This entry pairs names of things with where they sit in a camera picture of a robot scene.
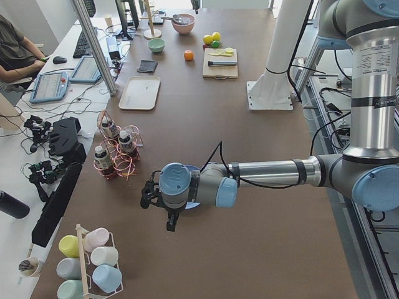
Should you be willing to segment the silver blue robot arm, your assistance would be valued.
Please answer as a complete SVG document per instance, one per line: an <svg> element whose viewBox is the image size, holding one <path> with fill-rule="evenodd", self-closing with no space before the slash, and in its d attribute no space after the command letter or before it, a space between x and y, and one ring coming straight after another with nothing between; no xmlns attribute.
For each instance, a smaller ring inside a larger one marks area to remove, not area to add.
<svg viewBox="0 0 399 299"><path fill-rule="evenodd" d="M160 171L157 205L173 231L187 203L232 207L238 187L329 187L371 211L398 207L398 151L393 124L398 82L398 2L322 1L319 40L353 51L350 144L341 154L286 161L212 164Z"/></svg>

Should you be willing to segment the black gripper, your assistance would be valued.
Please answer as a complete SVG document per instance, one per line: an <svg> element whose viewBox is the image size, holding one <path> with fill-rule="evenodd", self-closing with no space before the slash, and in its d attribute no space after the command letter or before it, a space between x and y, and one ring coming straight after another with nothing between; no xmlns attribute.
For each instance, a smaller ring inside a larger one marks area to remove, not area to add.
<svg viewBox="0 0 399 299"><path fill-rule="evenodd" d="M179 215L184 211L184 205L178 208L171 208L166 205L163 207L168 212L168 220L166 222L166 230L174 232L176 230L176 225L179 219Z"/></svg>

